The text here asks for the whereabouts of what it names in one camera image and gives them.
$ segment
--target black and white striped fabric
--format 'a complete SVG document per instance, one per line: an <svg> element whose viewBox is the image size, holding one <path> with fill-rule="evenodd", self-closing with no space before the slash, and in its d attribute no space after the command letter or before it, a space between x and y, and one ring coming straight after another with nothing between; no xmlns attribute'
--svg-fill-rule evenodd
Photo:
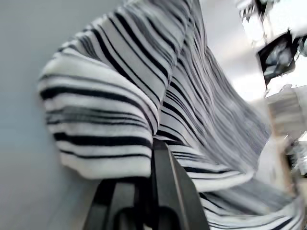
<svg viewBox="0 0 307 230"><path fill-rule="evenodd" d="M148 177L157 138L194 181L211 229L300 228L299 198L253 179L270 131L207 47L198 0L132 0L96 19L38 88L61 161L82 176Z"/></svg>

